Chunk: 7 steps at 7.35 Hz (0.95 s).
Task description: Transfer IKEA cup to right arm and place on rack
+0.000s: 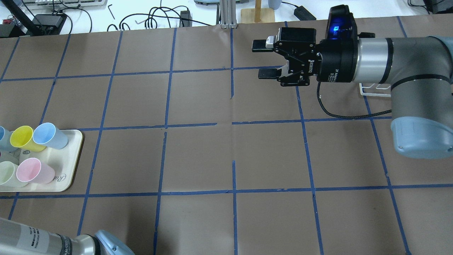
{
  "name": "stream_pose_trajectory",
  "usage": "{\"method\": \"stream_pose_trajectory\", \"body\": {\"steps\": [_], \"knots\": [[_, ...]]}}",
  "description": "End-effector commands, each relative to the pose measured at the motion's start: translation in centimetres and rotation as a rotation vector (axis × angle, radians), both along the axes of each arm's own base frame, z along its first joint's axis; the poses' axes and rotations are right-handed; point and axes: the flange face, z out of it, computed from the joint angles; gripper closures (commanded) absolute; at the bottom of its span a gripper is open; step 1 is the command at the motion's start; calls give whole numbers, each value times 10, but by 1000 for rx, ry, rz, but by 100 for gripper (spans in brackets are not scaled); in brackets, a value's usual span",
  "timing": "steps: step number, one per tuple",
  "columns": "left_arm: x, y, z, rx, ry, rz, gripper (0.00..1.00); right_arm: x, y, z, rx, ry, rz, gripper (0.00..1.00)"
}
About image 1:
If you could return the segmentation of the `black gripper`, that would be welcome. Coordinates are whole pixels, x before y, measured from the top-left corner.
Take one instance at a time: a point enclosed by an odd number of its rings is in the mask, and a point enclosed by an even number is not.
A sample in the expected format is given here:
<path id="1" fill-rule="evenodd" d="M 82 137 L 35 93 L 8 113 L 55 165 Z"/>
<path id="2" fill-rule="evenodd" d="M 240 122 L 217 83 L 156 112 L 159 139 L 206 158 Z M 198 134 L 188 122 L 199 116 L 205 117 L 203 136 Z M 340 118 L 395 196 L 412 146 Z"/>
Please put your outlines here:
<path id="1" fill-rule="evenodd" d="M 349 83 L 358 58 L 356 28 L 329 28 L 327 38 L 316 44 L 313 28 L 280 28 L 277 36 L 254 39 L 253 53 L 275 52 L 287 63 L 278 68 L 260 68 L 258 79 L 277 80 L 281 86 L 308 86 L 310 77 L 319 82 Z"/>

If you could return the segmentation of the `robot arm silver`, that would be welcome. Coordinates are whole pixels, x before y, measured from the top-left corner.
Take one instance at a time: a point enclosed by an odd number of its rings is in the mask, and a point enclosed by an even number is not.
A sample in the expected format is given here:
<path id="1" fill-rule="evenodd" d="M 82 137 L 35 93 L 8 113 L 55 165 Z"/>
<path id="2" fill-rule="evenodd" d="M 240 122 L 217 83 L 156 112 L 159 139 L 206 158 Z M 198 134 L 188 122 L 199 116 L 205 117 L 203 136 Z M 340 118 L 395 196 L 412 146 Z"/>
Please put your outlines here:
<path id="1" fill-rule="evenodd" d="M 279 29 L 256 39 L 254 53 L 274 52 L 287 63 L 262 68 L 259 79 L 281 86 L 319 83 L 390 85 L 395 150 L 408 158 L 452 156 L 452 38 L 374 38 L 353 28 L 328 29 L 319 44 L 311 28 Z"/>
<path id="2" fill-rule="evenodd" d="M 0 221 L 2 255 L 134 255 L 121 240 L 107 231 L 70 238 L 7 219 Z"/>

